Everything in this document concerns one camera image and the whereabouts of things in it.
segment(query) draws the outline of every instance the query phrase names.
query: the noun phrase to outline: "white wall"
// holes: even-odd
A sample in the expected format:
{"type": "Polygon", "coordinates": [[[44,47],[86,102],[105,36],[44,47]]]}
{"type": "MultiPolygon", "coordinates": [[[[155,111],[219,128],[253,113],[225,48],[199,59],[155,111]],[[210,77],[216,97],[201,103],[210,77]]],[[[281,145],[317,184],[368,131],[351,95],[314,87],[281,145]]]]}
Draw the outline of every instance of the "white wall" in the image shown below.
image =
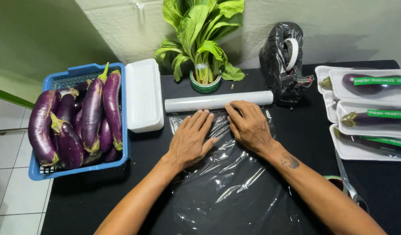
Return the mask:
{"type": "MultiPolygon", "coordinates": [[[[162,0],[76,0],[122,63],[152,58],[175,34],[162,0]]],[[[401,0],[245,0],[244,27],[220,42],[234,64],[259,67],[258,53],[274,24],[304,31],[304,64],[395,59],[401,66],[401,0]]]]}

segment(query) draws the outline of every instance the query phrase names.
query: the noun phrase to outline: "white tape roll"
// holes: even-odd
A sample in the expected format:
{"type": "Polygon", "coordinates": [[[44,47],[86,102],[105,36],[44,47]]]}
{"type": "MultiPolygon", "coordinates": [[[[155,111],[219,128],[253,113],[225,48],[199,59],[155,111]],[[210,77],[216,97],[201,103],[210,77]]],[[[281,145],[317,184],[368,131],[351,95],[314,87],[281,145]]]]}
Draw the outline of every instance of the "white tape roll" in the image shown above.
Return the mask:
{"type": "Polygon", "coordinates": [[[286,66],[286,72],[288,72],[293,68],[293,66],[296,63],[296,60],[298,59],[299,45],[296,39],[286,39],[284,41],[285,42],[289,41],[290,43],[292,43],[292,56],[290,57],[290,61],[286,66]]]}
{"type": "Polygon", "coordinates": [[[234,94],[218,94],[189,98],[166,99],[164,107],[166,112],[195,111],[199,109],[222,109],[225,104],[234,100],[245,100],[256,105],[271,104],[273,93],[271,91],[245,92],[234,94]]]}

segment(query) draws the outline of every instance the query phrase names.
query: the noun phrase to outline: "scissor handle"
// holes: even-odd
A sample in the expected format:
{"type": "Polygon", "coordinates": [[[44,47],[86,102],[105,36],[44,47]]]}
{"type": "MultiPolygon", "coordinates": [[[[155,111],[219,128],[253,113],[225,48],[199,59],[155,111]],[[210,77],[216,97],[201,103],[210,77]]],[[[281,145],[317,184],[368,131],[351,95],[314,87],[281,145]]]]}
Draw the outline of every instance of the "scissor handle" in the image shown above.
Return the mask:
{"type": "Polygon", "coordinates": [[[364,199],[359,196],[358,194],[354,195],[353,201],[360,206],[361,209],[363,209],[367,214],[370,215],[369,213],[369,206],[367,206],[367,203],[364,201],[364,199]]]}

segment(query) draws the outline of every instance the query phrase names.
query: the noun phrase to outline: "blue plastic basket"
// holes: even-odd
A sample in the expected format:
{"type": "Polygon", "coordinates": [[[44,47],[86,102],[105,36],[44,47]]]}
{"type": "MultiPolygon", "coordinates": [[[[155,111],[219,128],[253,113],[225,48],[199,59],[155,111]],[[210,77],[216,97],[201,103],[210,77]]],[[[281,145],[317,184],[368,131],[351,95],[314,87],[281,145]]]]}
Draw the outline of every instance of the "blue plastic basket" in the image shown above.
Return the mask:
{"type": "MultiPolygon", "coordinates": [[[[51,74],[45,78],[44,87],[42,88],[42,91],[64,88],[64,87],[74,87],[79,82],[85,81],[87,79],[92,80],[94,78],[97,78],[97,76],[103,73],[104,69],[105,65],[88,64],[88,65],[68,68],[67,72],[51,74]]],[[[120,160],[111,163],[102,163],[94,166],[86,166],[74,170],[63,170],[60,168],[56,168],[54,166],[52,167],[41,166],[37,161],[37,159],[35,158],[34,151],[32,150],[32,157],[30,158],[30,165],[29,165],[29,177],[32,180],[51,179],[85,171],[95,171],[111,167],[118,167],[123,165],[125,161],[128,159],[128,156],[130,156],[129,153],[130,147],[128,143],[128,130],[126,128],[125,66],[121,63],[109,64],[109,73],[115,69],[119,69],[122,76],[121,108],[122,108],[123,150],[122,150],[122,157],[120,158],[120,160]]]]}

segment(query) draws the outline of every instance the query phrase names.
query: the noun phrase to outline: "table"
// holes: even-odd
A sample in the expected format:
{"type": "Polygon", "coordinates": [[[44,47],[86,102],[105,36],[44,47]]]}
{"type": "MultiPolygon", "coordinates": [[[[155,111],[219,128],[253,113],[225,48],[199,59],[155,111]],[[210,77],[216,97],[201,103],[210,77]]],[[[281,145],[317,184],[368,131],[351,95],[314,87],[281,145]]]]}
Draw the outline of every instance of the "table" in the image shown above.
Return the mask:
{"type": "MultiPolygon", "coordinates": [[[[304,75],[314,75],[319,65],[398,69],[396,61],[361,61],[303,66],[304,75]]],[[[241,82],[223,80],[214,94],[262,91],[266,87],[259,69],[246,69],[241,82]]],[[[164,99],[199,96],[188,79],[180,84],[172,76],[161,76],[164,99]]],[[[322,175],[339,175],[334,145],[329,134],[322,95],[313,82],[293,109],[273,105],[271,115],[276,135],[294,156],[322,175]]],[[[43,235],[93,234],[114,206],[145,177],[168,150],[172,139],[165,117],[159,131],[129,133],[132,160],[122,169],[86,172],[54,179],[43,235]]],[[[388,234],[401,234],[401,162],[343,161],[351,184],[366,200],[371,216],[388,234]]],[[[168,187],[153,206],[140,234],[176,234],[168,187]]]]}

